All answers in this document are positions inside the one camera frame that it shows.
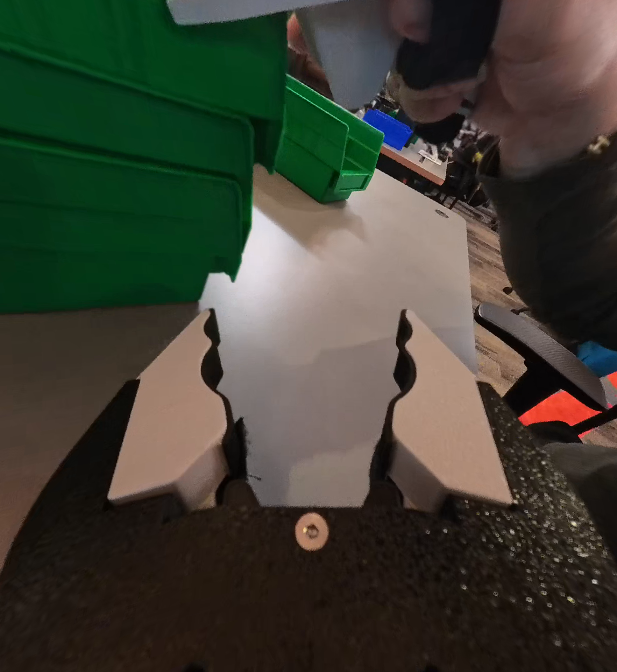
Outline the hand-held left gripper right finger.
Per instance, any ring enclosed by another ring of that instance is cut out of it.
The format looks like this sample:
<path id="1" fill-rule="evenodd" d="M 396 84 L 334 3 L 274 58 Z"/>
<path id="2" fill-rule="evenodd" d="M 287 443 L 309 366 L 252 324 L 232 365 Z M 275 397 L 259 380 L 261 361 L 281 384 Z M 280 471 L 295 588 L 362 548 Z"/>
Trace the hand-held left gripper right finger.
<path id="1" fill-rule="evenodd" d="M 475 375 L 411 310 L 400 313 L 396 346 L 398 393 L 371 459 L 371 494 L 422 512 L 450 498 L 510 508 Z"/>

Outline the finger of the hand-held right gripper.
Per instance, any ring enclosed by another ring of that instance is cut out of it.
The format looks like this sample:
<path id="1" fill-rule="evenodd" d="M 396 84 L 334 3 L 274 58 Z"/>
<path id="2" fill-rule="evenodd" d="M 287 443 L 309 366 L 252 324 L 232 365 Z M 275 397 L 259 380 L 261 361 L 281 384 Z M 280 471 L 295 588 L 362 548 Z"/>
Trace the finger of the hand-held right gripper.
<path id="1" fill-rule="evenodd" d="M 173 21 L 181 26 L 202 26 L 248 20 L 294 9 L 293 1 L 167 1 Z"/>
<path id="2" fill-rule="evenodd" d="M 394 68 L 400 47 L 388 2 L 337 1 L 295 13 L 335 103 L 350 111 L 370 103 Z"/>

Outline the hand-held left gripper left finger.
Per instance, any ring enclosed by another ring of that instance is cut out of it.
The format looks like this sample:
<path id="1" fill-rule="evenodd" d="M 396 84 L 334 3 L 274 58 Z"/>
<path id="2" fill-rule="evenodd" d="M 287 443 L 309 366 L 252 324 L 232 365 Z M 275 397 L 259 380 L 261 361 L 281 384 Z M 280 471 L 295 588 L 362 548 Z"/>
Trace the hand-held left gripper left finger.
<path id="1" fill-rule="evenodd" d="M 195 317 L 137 378 L 108 491 L 115 506 L 171 495 L 185 509 L 213 508 L 245 460 L 222 379 L 217 315 Z"/>

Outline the green plastic bin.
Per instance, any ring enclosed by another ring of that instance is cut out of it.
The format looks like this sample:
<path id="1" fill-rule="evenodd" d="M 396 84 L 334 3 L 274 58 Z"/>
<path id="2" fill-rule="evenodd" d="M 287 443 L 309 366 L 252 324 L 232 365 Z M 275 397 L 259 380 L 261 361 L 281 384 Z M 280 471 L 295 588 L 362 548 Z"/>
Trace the green plastic bin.
<path id="1" fill-rule="evenodd" d="M 0 1 L 0 315 L 198 301 L 234 281 L 284 125 L 287 12 Z"/>
<path id="2" fill-rule="evenodd" d="M 276 172 L 320 204 L 364 191 L 384 134 L 290 75 L 285 102 Z"/>

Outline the blue plastic bin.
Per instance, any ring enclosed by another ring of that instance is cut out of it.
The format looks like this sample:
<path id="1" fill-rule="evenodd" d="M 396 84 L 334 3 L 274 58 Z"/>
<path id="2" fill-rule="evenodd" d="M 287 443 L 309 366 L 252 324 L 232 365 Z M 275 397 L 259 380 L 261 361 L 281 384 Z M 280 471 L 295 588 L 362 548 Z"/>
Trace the blue plastic bin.
<path id="1" fill-rule="evenodd" d="M 401 151 L 413 136 L 413 129 L 407 124 L 398 121 L 380 109 L 369 109 L 363 114 L 363 122 L 384 134 L 384 143 L 389 147 Z"/>

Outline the orange red cloth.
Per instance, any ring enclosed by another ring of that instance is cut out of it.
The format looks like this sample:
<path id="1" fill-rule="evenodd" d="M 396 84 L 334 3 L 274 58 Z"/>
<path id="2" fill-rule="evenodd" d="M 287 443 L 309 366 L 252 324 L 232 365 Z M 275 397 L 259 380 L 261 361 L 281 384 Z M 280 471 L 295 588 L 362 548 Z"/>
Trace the orange red cloth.
<path id="1" fill-rule="evenodd" d="M 602 377 L 601 383 L 607 400 L 607 408 L 612 408 L 617 404 L 617 372 Z M 558 391 L 524 413 L 519 420 L 523 425 L 551 421 L 575 425 L 596 415 L 598 411 L 573 398 L 568 392 Z"/>

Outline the person's leg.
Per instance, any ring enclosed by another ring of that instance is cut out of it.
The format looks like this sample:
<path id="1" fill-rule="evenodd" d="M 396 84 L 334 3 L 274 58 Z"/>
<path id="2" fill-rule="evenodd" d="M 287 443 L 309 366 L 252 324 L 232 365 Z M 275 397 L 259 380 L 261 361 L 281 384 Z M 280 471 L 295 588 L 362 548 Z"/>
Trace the person's leg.
<path id="1" fill-rule="evenodd" d="M 584 502 L 617 564 L 617 449 L 559 442 L 546 449 Z"/>

